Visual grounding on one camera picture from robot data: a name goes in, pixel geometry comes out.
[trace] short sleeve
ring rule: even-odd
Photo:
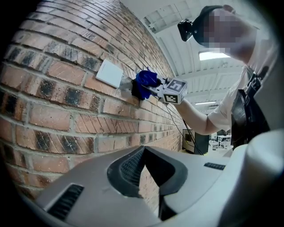
[[[228,120],[228,106],[230,105],[230,91],[227,92],[224,99],[219,103],[219,106],[208,114],[208,119],[217,128],[228,131],[230,122]]]

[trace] desk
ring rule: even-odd
[[[225,148],[227,149],[231,145],[231,137],[232,135],[227,136],[218,136],[218,148]]]

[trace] black cable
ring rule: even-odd
[[[175,126],[177,127],[177,129],[178,129],[178,126],[177,126],[176,123],[174,122],[173,116],[170,114],[170,109],[168,108],[168,106],[167,106],[166,104],[165,104],[165,106],[166,106],[166,108],[167,108],[167,110],[168,110],[168,112],[169,112],[169,115],[172,117],[172,120],[173,120],[174,125],[175,125]],[[185,137],[183,136],[183,134],[181,133],[181,131],[180,131],[179,129],[178,129],[178,131],[179,131],[179,133],[181,134],[182,138],[185,139]],[[185,141],[186,141],[186,143],[187,143],[188,146],[191,146],[191,147],[194,148],[194,146],[190,145],[190,144],[187,142],[186,139],[185,139]]]
[[[193,141],[194,146],[196,147],[198,153],[199,153],[200,155],[204,155],[203,152],[199,149],[199,147],[198,147],[197,144],[195,143],[195,139],[194,139],[194,137],[193,137],[193,134],[192,134],[192,132],[190,131],[190,129],[188,128],[188,126],[187,126],[187,124],[186,124],[186,121],[183,120],[183,123],[185,124],[187,131],[188,131],[189,134],[191,135],[192,141]]]

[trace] person's arm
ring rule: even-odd
[[[220,130],[209,120],[206,114],[200,113],[189,101],[184,99],[180,105],[175,105],[175,107],[193,131],[201,135],[209,135]]]

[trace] brick wall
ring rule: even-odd
[[[30,197],[95,156],[136,145],[181,148],[162,103],[96,80],[104,59],[123,69],[126,81],[146,67],[173,77],[150,33],[117,0],[43,1],[15,34],[0,78],[0,149]],[[142,188],[149,181],[144,176]]]

